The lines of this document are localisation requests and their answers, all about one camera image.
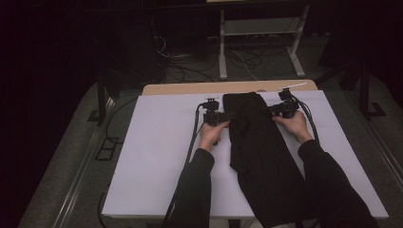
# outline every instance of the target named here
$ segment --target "table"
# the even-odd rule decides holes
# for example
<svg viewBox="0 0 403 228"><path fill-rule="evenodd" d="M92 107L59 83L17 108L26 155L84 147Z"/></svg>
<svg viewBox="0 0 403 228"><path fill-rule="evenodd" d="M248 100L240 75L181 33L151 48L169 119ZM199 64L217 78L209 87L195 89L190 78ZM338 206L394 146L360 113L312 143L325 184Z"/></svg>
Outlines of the table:
<svg viewBox="0 0 403 228"><path fill-rule="evenodd" d="M111 13L145 13L147 16L159 15L172 15L173 13L180 13L181 11L220 11L220 21L217 23L217 28L220 29L220 78L227 79L226 61L224 53L224 37L234 35L247 35L247 34L273 34L273 33L295 33L295 38L287 48L290 61L299 78L305 76L305 72L297 57L297 47L300 37L302 35L305 21L309 11L309 2L307 0L206 0L206 2L198 3L170 3L169 1L160 1L158 3L144 3L139 4L126 3L126 5L109 6L108 9L85 9L85 12L97 14L111 14ZM298 13L285 12L287 8L298 8ZM228 20L225 17L225 12L229 10L261 10L267 9L267 18L258 19L238 19ZM158 36L158 32L153 31L154 36Z"/></svg>
<svg viewBox="0 0 403 228"><path fill-rule="evenodd" d="M319 137L332 139L322 141L322 147L346 172L353 188L366 201L373 216L387 217L385 208L365 175L323 92L317 90L315 84L309 80L148 85L136 104L106 197L103 215L116 219L163 218L187 153L194 109L200 101L203 102L205 94L220 96L222 93L218 92L277 91L279 87L300 84L304 85L291 88L293 94L310 106ZM277 93L261 92L260 95L267 104L279 102ZM279 130L303 174L303 164L297 155L299 144L285 129L279 127ZM211 173L211 217L252 218L253 212L240 191L236 173L229 167L230 142L227 129L221 133L221 142L215 150L218 152L213 153L216 164Z"/></svg>

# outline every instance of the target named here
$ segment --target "black clamp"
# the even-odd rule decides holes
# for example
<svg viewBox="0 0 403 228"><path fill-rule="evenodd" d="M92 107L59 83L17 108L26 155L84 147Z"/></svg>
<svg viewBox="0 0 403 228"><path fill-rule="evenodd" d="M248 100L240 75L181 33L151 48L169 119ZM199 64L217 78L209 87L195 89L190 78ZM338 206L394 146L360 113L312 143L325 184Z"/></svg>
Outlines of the black clamp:
<svg viewBox="0 0 403 228"><path fill-rule="evenodd" d="M206 103L201 104L205 109L203 114L203 121L212 126L217 126L222 122L228 122L238 117L236 112L219 112L220 103L215 99L207 99Z"/></svg>
<svg viewBox="0 0 403 228"><path fill-rule="evenodd" d="M298 101L291 94L288 87L284 88L281 92L278 93L278 95L279 98L282 100L282 103L264 107L261 110L261 113L265 115L270 115L273 113L276 116L279 116L279 114L281 113L282 118L293 118L294 113L296 113L296 110L299 109Z"/></svg>

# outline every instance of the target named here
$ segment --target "wooden edge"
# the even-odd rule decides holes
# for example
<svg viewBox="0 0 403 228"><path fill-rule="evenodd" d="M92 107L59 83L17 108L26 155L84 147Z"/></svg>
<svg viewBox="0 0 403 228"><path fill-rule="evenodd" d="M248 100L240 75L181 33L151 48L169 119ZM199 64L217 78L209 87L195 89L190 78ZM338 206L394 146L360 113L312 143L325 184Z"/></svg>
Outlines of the wooden edge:
<svg viewBox="0 0 403 228"><path fill-rule="evenodd" d="M168 95L168 94L195 94L195 93L231 93L231 92L258 92L280 91L282 87L293 86L291 91L317 90L317 85L312 80L280 80L257 82L219 82L219 83L195 83L195 84L161 84L147 85L143 95Z"/></svg>

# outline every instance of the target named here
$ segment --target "white surface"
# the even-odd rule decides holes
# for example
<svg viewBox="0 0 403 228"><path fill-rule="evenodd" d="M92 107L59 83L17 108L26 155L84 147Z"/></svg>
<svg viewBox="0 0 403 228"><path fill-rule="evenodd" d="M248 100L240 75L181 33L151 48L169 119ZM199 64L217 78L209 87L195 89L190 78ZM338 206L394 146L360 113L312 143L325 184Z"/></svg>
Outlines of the white surface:
<svg viewBox="0 0 403 228"><path fill-rule="evenodd" d="M378 195L348 143L336 116L322 91L293 92L312 111L322 148L329 152L348 176L353 188L365 200L376 218L388 216ZM191 140L195 111L212 94L156 95L139 98L128 128L125 144L103 210L114 218L163 217L183 168ZM280 103L276 92L260 93L268 105ZM220 111L222 111L222 94ZM278 127L303 174L297 155L299 144L282 126ZM211 172L211 216L253 217L240 191L236 172L229 166L228 129L213 148L215 165Z"/></svg>

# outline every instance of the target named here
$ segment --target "black cable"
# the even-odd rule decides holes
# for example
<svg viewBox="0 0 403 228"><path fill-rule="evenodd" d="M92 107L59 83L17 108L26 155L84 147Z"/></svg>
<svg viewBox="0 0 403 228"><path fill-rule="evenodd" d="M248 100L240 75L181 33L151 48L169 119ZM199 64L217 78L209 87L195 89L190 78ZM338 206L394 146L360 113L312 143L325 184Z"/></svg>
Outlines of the black cable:
<svg viewBox="0 0 403 228"><path fill-rule="evenodd" d="M205 54L191 54L191 55L183 55L183 56L171 56L170 61L171 63L175 64L193 64L205 60L210 55L216 54L216 50L207 51Z"/></svg>
<svg viewBox="0 0 403 228"><path fill-rule="evenodd" d="M250 61L250 60L248 60L248 62L250 62L250 63L252 63L252 64L248 64L247 62L246 62L246 59L244 59L244 58L242 58L243 60L245 60L245 61L242 61L242 59L238 56L238 55L236 55L234 52L233 52L234 50L228 50L228 51L225 51L225 56L226 57L228 57L228 58L226 58L234 67L238 67L238 68L241 68L241 69L245 69L245 65L248 65L249 67L249 69L253 69L253 68L255 68L255 67L257 67L258 66L258 64L256 64L256 63L254 63L254 62L252 62L252 61ZM241 66L239 66L239 65L237 65L236 63L234 63L234 61L237 61L237 62L239 62L239 63L241 63Z"/></svg>
<svg viewBox="0 0 403 228"><path fill-rule="evenodd" d="M189 63L171 63L171 65L178 66L179 64L197 63L197 62L199 62L201 59L202 59L202 58L200 58L198 61L189 62ZM213 64L212 64L211 66L207 67L207 68L204 68L204 69L193 69L193 70L197 70L197 71L207 71L207 70L210 70L210 69L212 69L212 68L216 65L217 60L218 60L218 58L214 58Z"/></svg>
<svg viewBox="0 0 403 228"><path fill-rule="evenodd" d="M104 221L102 220L102 217L101 217L101 202L102 202L102 199L104 198L104 195L105 195L105 193L106 193L106 190L109 188L109 186L110 186L110 184L108 184L108 185L106 186L106 188L104 189L104 192L101 194L101 197L100 197L100 199L98 200L98 207L97 207L98 220L100 221L100 223L101 223L101 225L102 225L103 228L107 228L107 227L106 227L106 225L104 224Z"/></svg>
<svg viewBox="0 0 403 228"><path fill-rule="evenodd" d="M116 115L116 113L118 113L120 110L122 110L123 107L125 107L126 105L129 105L130 103L136 101L137 99L138 99L138 97L137 97L137 98L133 98L133 99L131 99L130 101L128 101L128 102L126 102L125 104L123 104L122 106L120 106L118 109L116 109L116 111L113 112L112 116L110 117L109 121L107 122L105 135L106 135L106 139L107 139L108 141L110 141L111 143L116 143L116 144L123 144L123 143L125 143L125 142L115 142L114 140L110 139L109 134L108 134L109 125L110 125L110 123L111 123L113 117Z"/></svg>
<svg viewBox="0 0 403 228"><path fill-rule="evenodd" d="M244 52L246 54L252 55L250 58L243 58L245 60L245 63L251 66L260 66L263 63L263 59L261 58L261 54L264 51L261 51L260 54L255 53L253 50L240 50L241 52Z"/></svg>
<svg viewBox="0 0 403 228"><path fill-rule="evenodd" d="M195 115L195 124L193 127L193 134L192 134L192 140L190 141L190 145L189 145L189 149L187 150L187 155L186 155L186 160L184 161L184 166L183 166L183 170L184 168L189 164L190 162L190 155L192 154L192 150L193 150L193 145L195 144L195 140L196 137L198 135L198 125L199 125L199 108L202 106L202 104L199 104L198 107L196 108L196 115ZM172 200L169 203L168 209L166 210L166 214L165 217L163 218L163 228L167 227L168 225L168 220L172 214L172 209L175 205L176 202L176 198L178 196L178 192L181 189L182 186L182 173L183 170L180 174L179 180L178 180L178 184L177 187L175 189L174 195L172 196Z"/></svg>
<svg viewBox="0 0 403 228"><path fill-rule="evenodd" d="M189 71L192 71L192 72L195 72L195 73L199 73L199 74L201 74L202 76L204 76L204 77L206 77L207 79L209 79L211 82L215 82L214 81L214 79L217 79L218 80L218 78L216 78L216 77L214 77L214 76L210 76L210 75L208 75L208 74L205 74L205 73L203 73L203 72L201 72L201 71L199 71L199 70L196 70L196 69L191 69L191 68L188 68L188 67L185 67L185 66L179 66L179 65L173 65L173 66L175 66L176 68L181 68L181 69L186 69L186 70L189 70Z"/></svg>
<svg viewBox="0 0 403 228"><path fill-rule="evenodd" d="M271 53L271 54L262 54L261 56L266 56L266 57L270 57L270 56L276 56L276 55L280 55L282 54L282 52L286 51L287 47L282 48L280 51L275 52L275 53Z"/></svg>
<svg viewBox="0 0 403 228"><path fill-rule="evenodd" d="M186 75L188 75L188 73L187 72L185 72L183 69L180 69L180 71L182 72L182 78L181 79L179 79L179 78L177 78L176 76L174 76L174 75L172 75L172 73L167 73L171 78L173 78L173 79L175 79L176 81L178 81L178 84L181 84L181 83L183 83L183 82L187 82L187 83L190 83L190 81L189 80L186 80L185 79L185 77L186 77Z"/></svg>
<svg viewBox="0 0 403 228"><path fill-rule="evenodd" d="M299 103L299 105L302 107L303 111L305 112L306 118L308 119L309 124L310 124L311 127L312 127L312 131L314 132L314 138L315 138L315 140L317 140L317 142L320 144L320 142L319 142L319 136L318 136L318 134L317 134L317 127L315 126L314 119L312 118L311 109L309 109L309 106L308 106L306 103L300 101L300 100L299 100L296 96L294 96L293 94L291 94L291 96L292 96L292 97Z"/></svg>
<svg viewBox="0 0 403 228"><path fill-rule="evenodd" d="M233 53L234 53L234 54L236 53L236 51L234 51L234 50L232 50L232 49L230 49L229 51L232 52L230 55L233 55ZM241 52L244 52L244 53L246 53L246 54L249 54L249 55L254 55L254 57L250 57L250 58L244 58L244 57L242 57L243 60L240 60L240 58L239 58L238 56L237 56L237 58L235 58L236 61L238 61L238 62L240 62L240 63L245 63L245 64L247 64L248 66L251 66L251 67L249 67L249 68L253 68L253 67L260 66L260 65L263 63L261 57L258 56L256 53L253 53L253 52L251 52L251 51L245 51L245 50L240 50L240 51L241 51ZM254 60L254 59L259 59L259 63L253 62L252 60Z"/></svg>

